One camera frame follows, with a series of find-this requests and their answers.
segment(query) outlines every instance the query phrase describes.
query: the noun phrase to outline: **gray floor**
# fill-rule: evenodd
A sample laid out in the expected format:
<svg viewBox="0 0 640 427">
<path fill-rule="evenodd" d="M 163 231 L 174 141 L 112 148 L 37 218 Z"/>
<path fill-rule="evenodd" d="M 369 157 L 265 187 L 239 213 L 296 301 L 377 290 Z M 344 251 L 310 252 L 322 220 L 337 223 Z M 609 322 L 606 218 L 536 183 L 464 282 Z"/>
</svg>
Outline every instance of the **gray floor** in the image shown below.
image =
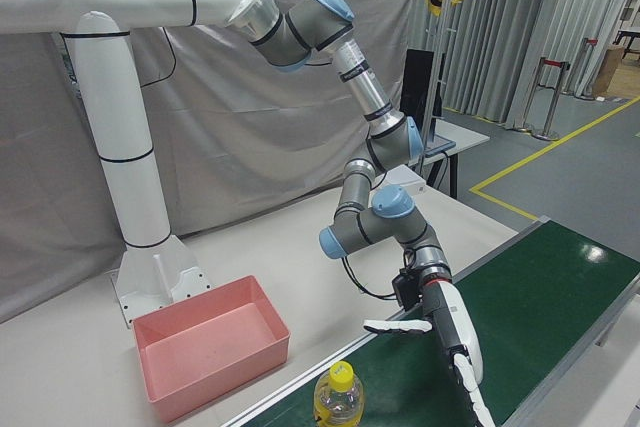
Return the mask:
<svg viewBox="0 0 640 427">
<path fill-rule="evenodd" d="M 551 91 L 540 90 L 529 121 L 544 124 Z M 561 136 L 622 105 L 562 96 L 552 130 Z M 516 230 L 531 220 L 469 189 L 549 145 L 528 134 L 446 111 L 445 119 L 491 140 L 460 155 L 458 199 Z M 448 175 L 441 190 L 448 192 Z M 496 180 L 483 192 L 553 220 L 640 260 L 640 102 Z"/>
</svg>

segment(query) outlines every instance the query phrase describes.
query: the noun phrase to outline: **plastic bottle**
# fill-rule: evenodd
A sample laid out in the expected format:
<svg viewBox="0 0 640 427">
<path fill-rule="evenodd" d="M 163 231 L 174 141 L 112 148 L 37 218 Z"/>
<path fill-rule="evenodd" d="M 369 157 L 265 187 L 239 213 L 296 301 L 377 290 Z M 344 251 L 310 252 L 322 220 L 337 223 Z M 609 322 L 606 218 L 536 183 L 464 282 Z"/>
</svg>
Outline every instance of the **plastic bottle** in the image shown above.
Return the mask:
<svg viewBox="0 0 640 427">
<path fill-rule="evenodd" d="M 313 416 L 318 427 L 356 427 L 364 411 L 362 382 L 348 362 L 341 360 L 318 379 L 313 393 Z"/>
</svg>

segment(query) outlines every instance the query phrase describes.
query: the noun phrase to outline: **bottle label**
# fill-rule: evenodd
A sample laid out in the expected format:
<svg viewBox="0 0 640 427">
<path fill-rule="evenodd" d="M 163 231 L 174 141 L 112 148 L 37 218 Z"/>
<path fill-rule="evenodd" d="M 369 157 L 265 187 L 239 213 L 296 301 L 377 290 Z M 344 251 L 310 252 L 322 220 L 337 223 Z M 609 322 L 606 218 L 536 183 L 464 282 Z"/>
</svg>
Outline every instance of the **bottle label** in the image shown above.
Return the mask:
<svg viewBox="0 0 640 427">
<path fill-rule="evenodd" d="M 331 423 L 331 411 L 327 409 L 318 399 L 313 401 L 313 418 L 317 427 L 334 427 L 338 424 Z M 362 419 L 362 411 L 353 419 L 341 423 L 340 427 L 356 427 Z"/>
</svg>

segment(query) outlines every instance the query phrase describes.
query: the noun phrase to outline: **gray curtain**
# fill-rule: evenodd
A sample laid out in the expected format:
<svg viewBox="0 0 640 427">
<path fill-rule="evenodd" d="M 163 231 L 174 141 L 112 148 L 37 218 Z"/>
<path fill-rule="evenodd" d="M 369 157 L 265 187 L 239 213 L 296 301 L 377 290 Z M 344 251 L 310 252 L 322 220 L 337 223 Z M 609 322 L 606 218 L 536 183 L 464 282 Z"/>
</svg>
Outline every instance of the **gray curtain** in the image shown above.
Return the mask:
<svg viewBox="0 0 640 427">
<path fill-rule="evenodd" d="M 590 95 L 591 85 L 598 74 L 607 47 L 613 40 L 620 11 L 625 0 L 558 0 L 550 22 L 549 35 L 543 55 L 557 60 L 572 62 L 584 37 L 599 40 L 578 69 L 576 95 Z M 555 85 L 557 69 L 545 72 L 541 82 Z"/>
<path fill-rule="evenodd" d="M 542 55 L 574 61 L 583 37 L 599 39 L 578 70 L 576 95 L 590 95 L 625 0 L 465 0 L 454 8 L 448 36 L 444 105 L 505 122 L 521 120 Z M 437 19 L 414 0 L 410 48 L 433 50 Z M 557 69 L 542 83 L 555 85 Z"/>
<path fill-rule="evenodd" d="M 296 0 L 276 1 L 286 9 Z M 356 39 L 398 100 L 410 0 L 347 1 Z M 175 73 L 143 94 L 174 233 L 236 222 L 339 178 L 367 128 L 332 66 L 282 74 L 224 29 L 172 28 L 167 35 Z M 134 31 L 132 44 L 141 83 L 169 73 L 173 59 L 161 30 Z M 51 36 L 0 36 L 0 49 L 3 321 L 117 267 L 124 244 Z"/>
<path fill-rule="evenodd" d="M 443 105 L 505 120 L 525 65 L 542 0 L 464 0 L 453 7 L 447 36 Z M 409 47 L 433 50 L 444 26 L 425 0 L 413 0 Z"/>
<path fill-rule="evenodd" d="M 569 61 L 577 69 L 576 96 L 589 96 L 591 86 L 611 44 L 625 0 L 544 0 L 529 42 L 527 59 L 520 73 L 517 92 L 508 112 L 505 127 L 522 125 L 525 99 L 533 88 L 533 77 L 540 57 Z M 597 38 L 580 65 L 574 62 L 584 37 Z M 558 69 L 545 69 L 544 85 L 555 85 Z"/>
</svg>

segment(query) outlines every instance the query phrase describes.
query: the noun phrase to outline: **white support column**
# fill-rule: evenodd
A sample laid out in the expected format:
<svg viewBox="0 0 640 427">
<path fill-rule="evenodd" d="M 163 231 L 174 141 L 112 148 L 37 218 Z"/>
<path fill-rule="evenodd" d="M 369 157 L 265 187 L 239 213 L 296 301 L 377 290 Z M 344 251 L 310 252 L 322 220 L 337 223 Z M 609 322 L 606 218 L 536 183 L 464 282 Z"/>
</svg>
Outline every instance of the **white support column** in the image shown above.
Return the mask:
<svg viewBox="0 0 640 427">
<path fill-rule="evenodd" d="M 115 288 L 129 323 L 211 284 L 171 235 L 129 32 L 89 12 L 63 36 L 127 244 Z"/>
</svg>

